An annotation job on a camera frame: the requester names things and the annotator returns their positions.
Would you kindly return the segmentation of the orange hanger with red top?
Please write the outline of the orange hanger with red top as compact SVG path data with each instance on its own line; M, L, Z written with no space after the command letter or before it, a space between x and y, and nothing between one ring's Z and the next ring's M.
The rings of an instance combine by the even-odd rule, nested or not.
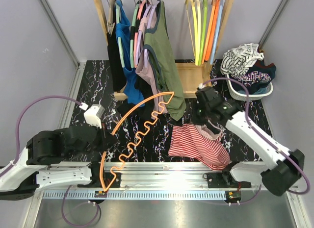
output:
M145 132L141 132L138 131L135 134L135 138L138 139L136 143L134 142L129 142L127 144L127 149L128 149L128 153L129 154L120 154L118 159L121 162L121 166L117 167L117 166L112 166L109 170L109 172L113 175L112 180L108 183L108 185L105 184L105 180L104 180L104 170L105 170L105 158L106 158L106 152L103 152L102 157L101 157L101 162L100 162L100 169L99 169L99 179L100 179L100 183L102 186L102 191L103 192L107 192L109 190L109 188L112 186L112 184L114 183L114 181L117 178L117 174L116 171L121 171L125 165L125 160L124 159L129 159L134 152L134 148L136 148L142 141L143 141L143 137L146 136L149 132L150 132L150 127L153 126L157 120L158 120L158 116L161 115L165 109L165 106L168 105L170 103L170 101L172 100L172 98L174 97L174 92L173 91L168 91L168 92L161 92L155 95L152 95L146 99L144 99L143 101L141 101L140 103L136 104L133 108L131 108L122 118L121 120L116 124L115 128L112 131L112 135L115 135L115 133L118 131L119 127L121 126L121 124L124 122L124 120L126 120L126 118L133 113L137 108L139 108L141 105L147 103L150 100L153 100L154 98L160 97L160 96L166 96L169 95L169 100L168 102L164 102L164 101L160 101L158 103L158 106L161 108L161 111L153 111L151 113L151 117L153 118L153 122L151 121L146 121L144 123L144 127L146 129Z

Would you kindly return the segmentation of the red white striped top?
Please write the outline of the red white striped top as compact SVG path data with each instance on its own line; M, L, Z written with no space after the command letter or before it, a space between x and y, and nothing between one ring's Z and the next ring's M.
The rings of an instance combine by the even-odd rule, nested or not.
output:
M230 156L221 143L222 130L211 126L213 129L206 125L174 126L168 155L197 159L212 170L223 170Z

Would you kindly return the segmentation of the black white striped tank top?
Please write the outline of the black white striped tank top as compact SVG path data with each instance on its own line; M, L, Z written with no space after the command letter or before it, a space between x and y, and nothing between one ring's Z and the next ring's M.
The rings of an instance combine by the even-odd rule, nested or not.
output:
M258 60L263 59L264 54L260 52L259 44L241 44L223 54L220 71L224 75L241 76L246 74Z

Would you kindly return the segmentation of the yellow plastic hanger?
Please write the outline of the yellow plastic hanger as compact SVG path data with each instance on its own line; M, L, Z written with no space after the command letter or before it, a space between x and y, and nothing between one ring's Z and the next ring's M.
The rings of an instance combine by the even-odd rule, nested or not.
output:
M194 0L185 0L185 9L188 19L188 26L190 31L190 37L192 42L192 48L193 48L193 54L195 57L195 64L196 64L196 36L197 36L197 9L194 3ZM189 9L191 9L192 12L192 18L193 18L193 29L191 26L191 21L189 17Z

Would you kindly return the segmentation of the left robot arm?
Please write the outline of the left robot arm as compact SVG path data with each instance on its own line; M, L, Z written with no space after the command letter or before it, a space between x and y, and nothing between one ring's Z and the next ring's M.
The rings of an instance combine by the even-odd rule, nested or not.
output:
M117 141L105 126L70 126L41 131L27 142L17 161L1 167L0 199L24 200L36 191L53 187L101 187L105 183L105 174L100 172L97 161L65 170L50 170L50 167L76 153L103 153Z

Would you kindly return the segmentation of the blue top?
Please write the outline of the blue top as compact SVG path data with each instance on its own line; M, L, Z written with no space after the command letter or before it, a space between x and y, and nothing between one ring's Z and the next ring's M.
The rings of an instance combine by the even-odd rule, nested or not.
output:
M116 24L116 41L121 40L121 48L123 51L122 69L127 80L124 88L124 94L128 98L128 103L138 104L144 100L140 90L135 88L138 75L135 73L135 68L131 67L130 59L130 22L127 19L122 7L121 0L116 0L116 17L119 17L119 22Z

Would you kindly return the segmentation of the black garment on clip hanger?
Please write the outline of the black garment on clip hanger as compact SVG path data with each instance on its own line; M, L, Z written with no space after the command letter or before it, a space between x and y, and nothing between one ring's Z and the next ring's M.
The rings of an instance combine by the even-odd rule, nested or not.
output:
M115 29L111 34L107 33L107 41L107 52L113 81L113 91L118 92L126 85L127 80L121 65Z

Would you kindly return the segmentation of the purple hanger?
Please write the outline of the purple hanger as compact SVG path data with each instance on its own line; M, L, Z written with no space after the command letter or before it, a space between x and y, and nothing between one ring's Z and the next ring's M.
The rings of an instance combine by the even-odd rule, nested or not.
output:
M153 61L157 62L157 53L160 51L158 44L161 39L160 32L160 17L163 2L157 0L149 12L148 22L144 33L144 66L147 68L149 65L149 55L153 57Z

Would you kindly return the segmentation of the olive green top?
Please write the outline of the olive green top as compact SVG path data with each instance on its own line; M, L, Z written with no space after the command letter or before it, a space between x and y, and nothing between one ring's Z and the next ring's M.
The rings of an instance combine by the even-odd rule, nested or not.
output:
M172 119L179 121L185 112L186 103L168 37L164 1L157 0L154 12L157 20L155 24L147 27L144 49L148 51L149 62L157 76L156 82L159 90L174 92L174 96L166 105L166 109Z

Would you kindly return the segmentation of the lilac hanger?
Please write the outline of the lilac hanger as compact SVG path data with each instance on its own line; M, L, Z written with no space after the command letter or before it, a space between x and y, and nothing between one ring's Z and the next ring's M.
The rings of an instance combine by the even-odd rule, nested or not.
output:
M147 14L148 14L151 7L152 7L151 4L147 4L147 6L144 7L142 18L147 17ZM138 29L138 40L137 40L137 46L136 46L136 59L135 59L136 65L138 63L138 61L137 61L138 43L139 43L139 29Z

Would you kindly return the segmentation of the wooden clip hanger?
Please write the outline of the wooden clip hanger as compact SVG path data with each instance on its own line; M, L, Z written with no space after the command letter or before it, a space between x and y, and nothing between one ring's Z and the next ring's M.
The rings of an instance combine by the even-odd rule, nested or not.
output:
M113 22L113 14L114 14L114 7L115 7L115 0L109 0L108 3L109 6L109 16L108 16L108 21L107 21L107 29L108 33L111 35L113 33L113 29L115 26L115 23Z

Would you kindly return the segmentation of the pink hanger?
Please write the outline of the pink hanger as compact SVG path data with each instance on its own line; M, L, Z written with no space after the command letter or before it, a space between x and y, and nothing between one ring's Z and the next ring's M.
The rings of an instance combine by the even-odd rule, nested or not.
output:
M136 17L135 17L136 20L135 20L135 34L134 34L134 45L133 45L133 58L134 58L134 67L135 68L137 67L137 65L135 63L135 59L136 59L136 46L137 46L137 40L138 40L138 29L139 29L139 24L140 24L140 20L142 18L144 7L147 6L147 4L150 4L148 0L143 0L139 4L139 8L137 10Z

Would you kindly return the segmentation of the cream empty hanger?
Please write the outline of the cream empty hanger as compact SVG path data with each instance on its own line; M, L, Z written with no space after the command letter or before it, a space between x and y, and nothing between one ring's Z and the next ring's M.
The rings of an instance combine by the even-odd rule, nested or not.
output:
M194 3L197 9L196 65L199 66L201 64L201 4L200 0L194 0Z

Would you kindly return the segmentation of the wooden clothes rack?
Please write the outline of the wooden clothes rack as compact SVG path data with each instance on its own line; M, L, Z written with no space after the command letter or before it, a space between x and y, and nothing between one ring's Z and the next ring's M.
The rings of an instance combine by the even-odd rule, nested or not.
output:
M212 50L214 54L217 53L220 42L222 40L224 29L226 27L228 17L233 5L234 0L220 0L223 3L221 12L221 20L217 25L219 26L219 33L215 48ZM94 0L97 14L100 20L100 25L103 30L104 36L108 33L107 17L105 14L102 0ZM193 65L192 63L177 63L176 64L183 85L183 93L185 98L195 98L196 87L201 81L206 81L210 78L210 73L213 65L205 63L200 66Z

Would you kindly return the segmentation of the white laundry basket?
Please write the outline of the white laundry basket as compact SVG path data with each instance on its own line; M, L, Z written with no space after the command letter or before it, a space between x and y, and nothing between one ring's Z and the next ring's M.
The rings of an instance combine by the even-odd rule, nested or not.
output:
M247 100L247 96L246 96L245 91L243 89L241 89L239 91L236 91L234 89L235 83L230 81L229 75L225 75L225 77L228 79L227 80L227 86L228 86L228 89L229 89L231 97L233 99L237 100L237 101L246 101ZM263 97L269 96L272 92L273 92L273 85L272 85L272 82L270 82L266 87L260 88L254 94L250 94L249 95L249 100L250 101L260 100Z

